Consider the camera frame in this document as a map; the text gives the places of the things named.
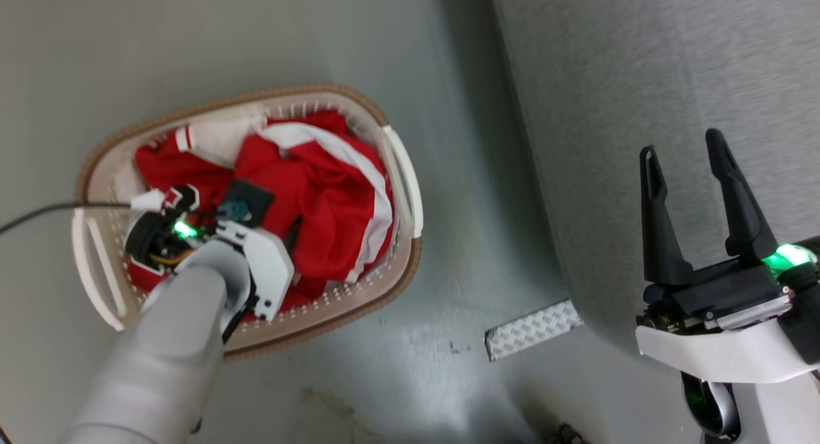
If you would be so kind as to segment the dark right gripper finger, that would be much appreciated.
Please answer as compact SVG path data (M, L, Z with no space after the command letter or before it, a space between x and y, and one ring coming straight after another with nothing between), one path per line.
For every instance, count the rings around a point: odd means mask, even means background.
M645 281L685 286L693 281L694 269L680 250L666 205L667 182L653 146L639 153L639 180Z
M757 261L770 257L778 243L723 132L710 128L705 141L712 175L721 185L728 227L727 254Z

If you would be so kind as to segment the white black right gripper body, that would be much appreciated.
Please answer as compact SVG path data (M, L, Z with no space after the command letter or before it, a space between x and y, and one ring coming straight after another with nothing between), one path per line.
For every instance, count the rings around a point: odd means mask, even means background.
M818 237L730 258L685 286L650 283L639 353L707 382L776 383L818 369Z

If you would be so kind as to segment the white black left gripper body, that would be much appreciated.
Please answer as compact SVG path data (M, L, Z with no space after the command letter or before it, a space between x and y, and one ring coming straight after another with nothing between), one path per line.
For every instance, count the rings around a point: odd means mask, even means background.
M129 280L150 305L161 284L185 269L212 268L227 288L222 322L246 315L274 318L295 274L283 240L263 229L274 199L269 190L243 179L232 179L213 207L193 185L136 195L131 208L141 215L125 245Z

